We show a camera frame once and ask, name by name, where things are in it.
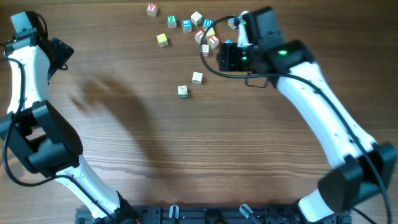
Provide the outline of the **number 2 wooden block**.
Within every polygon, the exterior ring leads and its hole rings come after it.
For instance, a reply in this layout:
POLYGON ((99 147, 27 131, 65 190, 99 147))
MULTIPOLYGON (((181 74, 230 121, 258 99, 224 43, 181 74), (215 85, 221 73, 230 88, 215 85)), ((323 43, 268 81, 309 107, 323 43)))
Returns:
POLYGON ((192 83, 201 85, 203 81, 203 74, 200 72, 193 72, 192 83))

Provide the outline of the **green edged picture block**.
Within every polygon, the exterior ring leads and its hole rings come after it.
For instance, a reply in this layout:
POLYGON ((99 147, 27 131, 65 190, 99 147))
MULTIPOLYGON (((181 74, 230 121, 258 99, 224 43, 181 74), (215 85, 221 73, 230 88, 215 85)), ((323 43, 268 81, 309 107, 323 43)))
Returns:
POLYGON ((179 98, 187 98, 188 97, 188 88, 186 85, 178 86, 177 91, 178 91, 179 98))

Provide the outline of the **yellow S wooden block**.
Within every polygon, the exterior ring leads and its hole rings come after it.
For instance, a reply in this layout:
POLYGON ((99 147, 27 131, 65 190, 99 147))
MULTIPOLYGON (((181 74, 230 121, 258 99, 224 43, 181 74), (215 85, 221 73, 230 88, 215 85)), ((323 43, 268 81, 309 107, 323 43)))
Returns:
POLYGON ((160 47, 168 46, 168 39, 165 34, 157 35, 157 41, 160 47))

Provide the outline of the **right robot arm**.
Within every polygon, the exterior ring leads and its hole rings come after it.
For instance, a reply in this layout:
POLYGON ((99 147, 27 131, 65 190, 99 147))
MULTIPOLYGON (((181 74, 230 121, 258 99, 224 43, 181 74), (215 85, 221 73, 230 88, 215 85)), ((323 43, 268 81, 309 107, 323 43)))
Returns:
POLYGON ((318 223, 387 194, 397 151, 379 144, 349 115, 326 83, 320 66, 300 40, 287 42, 272 8, 228 19, 238 30, 223 44, 219 73, 228 78, 266 78, 299 111, 318 138, 331 171, 298 201, 302 220, 318 223))

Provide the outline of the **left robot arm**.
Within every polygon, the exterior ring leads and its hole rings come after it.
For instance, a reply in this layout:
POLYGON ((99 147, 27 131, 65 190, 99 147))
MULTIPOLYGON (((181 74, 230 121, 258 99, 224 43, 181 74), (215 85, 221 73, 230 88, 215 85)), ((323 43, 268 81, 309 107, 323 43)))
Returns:
POLYGON ((92 223, 138 223, 139 214, 90 167, 78 133, 48 100, 50 79, 68 69, 74 49, 49 39, 44 18, 34 11, 11 21, 16 33, 3 45, 2 58, 12 69, 11 102, 1 118, 6 174, 23 187, 60 182, 88 207, 92 223))

